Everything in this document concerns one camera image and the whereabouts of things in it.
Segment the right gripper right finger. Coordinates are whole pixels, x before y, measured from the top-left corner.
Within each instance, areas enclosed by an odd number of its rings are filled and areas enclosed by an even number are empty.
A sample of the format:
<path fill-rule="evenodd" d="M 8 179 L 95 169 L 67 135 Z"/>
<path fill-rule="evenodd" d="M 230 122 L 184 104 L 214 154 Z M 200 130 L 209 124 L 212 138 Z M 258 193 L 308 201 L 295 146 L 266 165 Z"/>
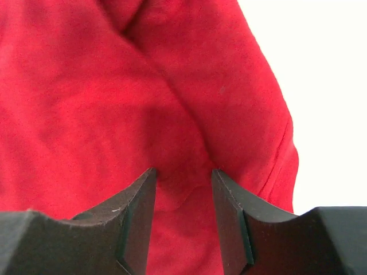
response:
<path fill-rule="evenodd" d="M 365 274 L 366 208 L 284 211 L 221 170 L 212 191 L 225 274 Z"/>

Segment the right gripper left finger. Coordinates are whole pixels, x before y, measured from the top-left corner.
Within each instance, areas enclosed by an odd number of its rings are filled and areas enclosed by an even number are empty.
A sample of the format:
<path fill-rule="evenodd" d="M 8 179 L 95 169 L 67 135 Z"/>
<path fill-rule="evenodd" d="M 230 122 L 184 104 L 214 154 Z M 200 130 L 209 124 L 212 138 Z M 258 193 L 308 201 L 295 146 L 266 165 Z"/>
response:
<path fill-rule="evenodd" d="M 145 274 L 156 171 L 70 220 L 1 212 L 2 274 Z"/>

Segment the red t shirt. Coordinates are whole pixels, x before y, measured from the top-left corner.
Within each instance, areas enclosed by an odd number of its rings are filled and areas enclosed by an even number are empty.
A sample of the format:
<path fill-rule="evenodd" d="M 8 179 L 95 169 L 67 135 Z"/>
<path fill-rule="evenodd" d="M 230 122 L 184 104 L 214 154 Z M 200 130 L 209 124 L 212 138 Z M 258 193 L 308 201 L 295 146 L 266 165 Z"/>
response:
<path fill-rule="evenodd" d="M 1 209 L 158 170 L 148 274 L 222 274 L 210 175 L 292 211 L 292 118 L 237 1 L 2 1 Z"/>

